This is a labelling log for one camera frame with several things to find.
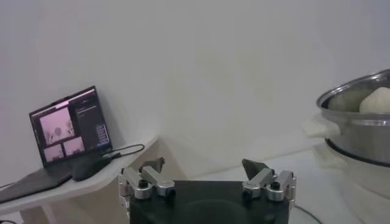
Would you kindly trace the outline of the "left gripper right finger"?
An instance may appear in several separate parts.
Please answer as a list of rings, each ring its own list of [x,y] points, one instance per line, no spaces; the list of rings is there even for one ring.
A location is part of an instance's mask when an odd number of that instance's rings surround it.
[[[242,196],[246,203],[265,194],[272,202],[289,201],[289,208],[296,205],[296,183],[294,172],[283,170],[279,174],[265,163],[242,159],[241,164],[248,177],[243,182]]]

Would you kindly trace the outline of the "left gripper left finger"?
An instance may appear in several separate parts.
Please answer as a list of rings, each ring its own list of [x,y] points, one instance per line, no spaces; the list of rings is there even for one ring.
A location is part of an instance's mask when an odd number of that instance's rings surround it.
[[[171,199],[176,195],[173,180],[165,178],[162,168],[164,157],[144,162],[138,170],[122,168],[118,174],[118,196],[126,213],[130,213],[131,199],[148,200],[154,194]]]

